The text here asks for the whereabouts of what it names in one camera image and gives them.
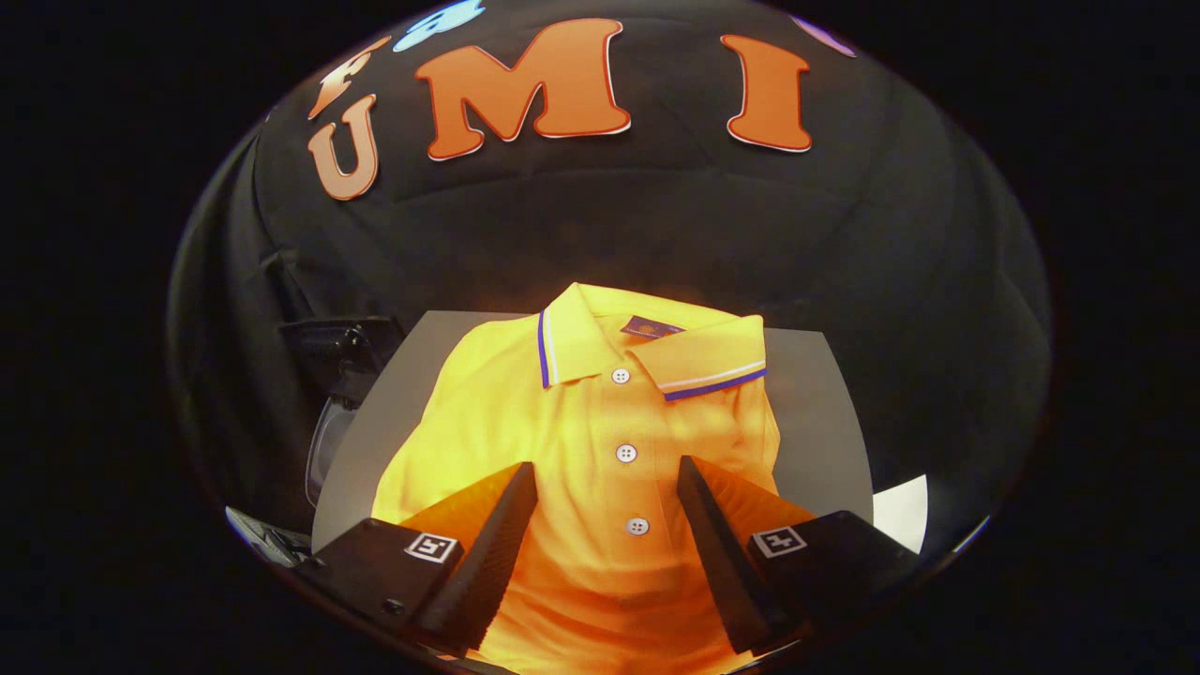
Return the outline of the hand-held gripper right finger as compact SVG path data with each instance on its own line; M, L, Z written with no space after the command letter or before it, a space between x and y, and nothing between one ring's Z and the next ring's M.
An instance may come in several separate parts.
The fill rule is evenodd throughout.
M836 634L894 599L919 562L865 518L815 516L703 458L680 458L677 494L737 653Z

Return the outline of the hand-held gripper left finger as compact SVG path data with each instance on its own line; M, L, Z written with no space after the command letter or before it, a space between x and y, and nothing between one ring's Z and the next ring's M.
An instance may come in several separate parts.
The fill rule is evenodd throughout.
M364 518L300 578L388 637L462 657L484 644L536 504L534 465L514 464L401 524Z

